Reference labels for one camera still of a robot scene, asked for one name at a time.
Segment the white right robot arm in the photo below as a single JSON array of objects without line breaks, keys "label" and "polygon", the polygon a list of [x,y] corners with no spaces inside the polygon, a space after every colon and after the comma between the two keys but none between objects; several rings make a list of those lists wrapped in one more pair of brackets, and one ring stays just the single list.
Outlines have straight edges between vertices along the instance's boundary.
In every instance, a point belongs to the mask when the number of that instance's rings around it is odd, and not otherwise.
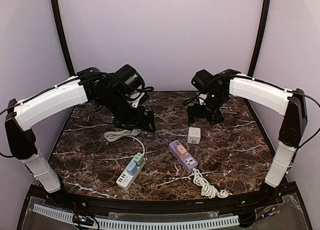
[{"label": "white right robot arm", "polygon": [[310,137],[304,137],[308,124],[307,101],[316,105],[319,102],[302,89],[279,87],[233,69],[217,74],[200,70],[195,73],[191,84],[198,93],[184,102],[189,125],[197,119],[206,119],[210,125],[222,123],[221,107],[232,96],[266,109],[257,117],[274,148],[273,161],[263,182],[272,189],[280,186],[298,151],[319,133],[316,130]]}]

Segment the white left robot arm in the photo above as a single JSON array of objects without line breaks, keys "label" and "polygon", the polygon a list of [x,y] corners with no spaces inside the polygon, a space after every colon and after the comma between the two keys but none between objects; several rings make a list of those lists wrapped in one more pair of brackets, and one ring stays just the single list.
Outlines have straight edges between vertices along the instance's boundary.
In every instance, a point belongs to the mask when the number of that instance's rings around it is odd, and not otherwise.
[{"label": "white left robot arm", "polygon": [[153,90],[126,64],[115,73],[90,67],[32,97],[12,99],[4,110],[11,157],[21,160],[49,194],[58,192],[63,183],[36,146],[33,126],[66,109],[94,101],[111,112],[114,127],[153,133],[154,112],[143,106]]}]

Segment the white cube socket adapter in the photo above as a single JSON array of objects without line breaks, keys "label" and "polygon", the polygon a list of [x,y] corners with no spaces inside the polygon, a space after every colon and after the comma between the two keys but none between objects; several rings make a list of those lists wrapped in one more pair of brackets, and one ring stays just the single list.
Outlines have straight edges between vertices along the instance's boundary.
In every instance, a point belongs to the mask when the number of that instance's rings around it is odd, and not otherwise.
[{"label": "white cube socket adapter", "polygon": [[198,127],[189,127],[187,142],[190,144],[199,144],[200,140],[201,140],[201,129]]}]

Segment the blue plug adapter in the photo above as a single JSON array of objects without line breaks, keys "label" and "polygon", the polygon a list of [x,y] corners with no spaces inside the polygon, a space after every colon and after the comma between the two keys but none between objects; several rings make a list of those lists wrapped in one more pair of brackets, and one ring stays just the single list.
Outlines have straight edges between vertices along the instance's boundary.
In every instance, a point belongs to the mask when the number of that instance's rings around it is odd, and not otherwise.
[{"label": "blue plug adapter", "polygon": [[130,162],[127,166],[126,166],[126,171],[130,176],[134,176],[137,172],[138,168],[135,162]]}]

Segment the white power strip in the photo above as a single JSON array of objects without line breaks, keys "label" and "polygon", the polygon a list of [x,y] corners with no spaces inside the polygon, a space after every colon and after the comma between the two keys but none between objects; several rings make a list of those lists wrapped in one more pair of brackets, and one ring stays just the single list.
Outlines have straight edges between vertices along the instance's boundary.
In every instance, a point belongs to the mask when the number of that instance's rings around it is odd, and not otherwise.
[{"label": "white power strip", "polygon": [[145,163],[146,163],[146,159],[144,159],[144,162],[142,163],[141,166],[139,166],[139,167],[137,166],[137,172],[134,176],[130,176],[127,173],[126,168],[125,168],[123,170],[123,172],[120,174],[120,176],[118,177],[118,179],[116,180],[117,185],[121,189],[128,190],[130,188],[130,186],[132,185],[132,183],[134,182],[134,180],[136,179],[136,177],[139,175],[139,173],[143,169]]}]

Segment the purple power strip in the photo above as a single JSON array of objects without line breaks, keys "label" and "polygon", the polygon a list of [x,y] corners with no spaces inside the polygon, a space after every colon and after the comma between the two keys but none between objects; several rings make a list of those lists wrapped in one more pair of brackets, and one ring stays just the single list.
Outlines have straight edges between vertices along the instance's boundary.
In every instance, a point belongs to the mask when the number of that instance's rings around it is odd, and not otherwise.
[{"label": "purple power strip", "polygon": [[173,155],[177,158],[177,160],[183,165],[183,167],[188,171],[191,172],[198,167],[197,160],[188,152],[186,157],[182,160],[177,155],[177,146],[182,145],[180,141],[175,140],[169,143],[169,149],[173,153]]}]

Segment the pink plug adapter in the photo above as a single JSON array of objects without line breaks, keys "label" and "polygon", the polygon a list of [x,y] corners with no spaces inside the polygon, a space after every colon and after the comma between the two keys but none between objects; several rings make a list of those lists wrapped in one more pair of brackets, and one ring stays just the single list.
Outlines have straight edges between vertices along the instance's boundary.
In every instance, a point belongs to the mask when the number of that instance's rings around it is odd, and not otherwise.
[{"label": "pink plug adapter", "polygon": [[178,145],[176,148],[176,153],[180,159],[184,159],[187,155],[187,150],[183,145]]}]

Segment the green plug adapter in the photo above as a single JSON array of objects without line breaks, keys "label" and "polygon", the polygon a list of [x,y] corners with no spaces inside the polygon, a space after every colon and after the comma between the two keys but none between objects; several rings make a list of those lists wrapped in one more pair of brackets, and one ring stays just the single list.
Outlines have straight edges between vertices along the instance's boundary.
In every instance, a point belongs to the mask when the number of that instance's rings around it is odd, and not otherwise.
[{"label": "green plug adapter", "polygon": [[134,157],[133,157],[133,162],[139,167],[142,165],[142,163],[144,162],[145,157],[143,153],[137,153]]}]

